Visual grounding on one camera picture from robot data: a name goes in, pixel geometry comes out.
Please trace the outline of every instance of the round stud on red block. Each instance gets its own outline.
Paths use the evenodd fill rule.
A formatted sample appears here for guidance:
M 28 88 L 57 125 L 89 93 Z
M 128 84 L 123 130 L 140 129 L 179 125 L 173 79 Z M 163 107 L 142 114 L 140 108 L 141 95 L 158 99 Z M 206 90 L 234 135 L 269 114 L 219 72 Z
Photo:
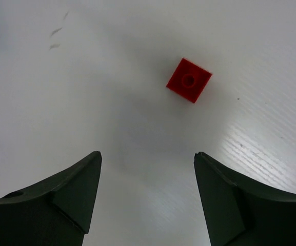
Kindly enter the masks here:
M 166 87 L 195 103 L 211 76 L 210 72 L 183 58 Z

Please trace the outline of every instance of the white surface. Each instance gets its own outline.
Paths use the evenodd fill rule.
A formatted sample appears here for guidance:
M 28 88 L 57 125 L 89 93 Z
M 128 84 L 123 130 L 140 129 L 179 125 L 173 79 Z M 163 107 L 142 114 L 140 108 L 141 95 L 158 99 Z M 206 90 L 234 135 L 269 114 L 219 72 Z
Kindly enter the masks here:
M 96 150 L 85 246 L 210 245 L 198 151 L 296 193 L 296 1 L 0 0 L 0 197 Z

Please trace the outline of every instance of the tabletop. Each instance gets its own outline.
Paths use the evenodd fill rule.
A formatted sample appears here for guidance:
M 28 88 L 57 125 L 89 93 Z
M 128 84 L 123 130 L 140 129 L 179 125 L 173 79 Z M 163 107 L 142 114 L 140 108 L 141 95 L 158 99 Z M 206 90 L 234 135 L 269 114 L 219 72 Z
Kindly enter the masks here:
M 213 73 L 195 104 L 182 57 Z M 0 0 L 0 197 L 92 151 L 84 246 L 210 245 L 199 151 L 296 193 L 296 2 Z

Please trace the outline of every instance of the circular hole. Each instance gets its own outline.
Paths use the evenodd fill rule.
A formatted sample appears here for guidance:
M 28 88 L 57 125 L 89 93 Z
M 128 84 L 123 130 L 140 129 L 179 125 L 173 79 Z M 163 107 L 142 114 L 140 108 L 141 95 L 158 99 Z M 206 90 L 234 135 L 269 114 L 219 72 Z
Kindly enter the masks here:
M 195 84 L 195 80 L 192 74 L 185 74 L 182 78 L 182 84 L 186 88 L 191 88 Z
M 17 196 L 21 196 L 24 193 L 22 191 L 15 191 L 15 192 L 11 192 L 10 194 L 7 194 L 5 197 L 3 198 L 12 198 L 12 197 L 17 197 Z

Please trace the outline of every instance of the red block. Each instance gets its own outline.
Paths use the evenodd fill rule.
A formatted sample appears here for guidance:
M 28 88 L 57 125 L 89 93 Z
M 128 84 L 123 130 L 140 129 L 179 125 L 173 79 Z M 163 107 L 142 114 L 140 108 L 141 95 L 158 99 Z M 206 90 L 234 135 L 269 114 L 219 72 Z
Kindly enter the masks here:
M 210 72 L 182 58 L 166 87 L 195 103 L 211 76 Z

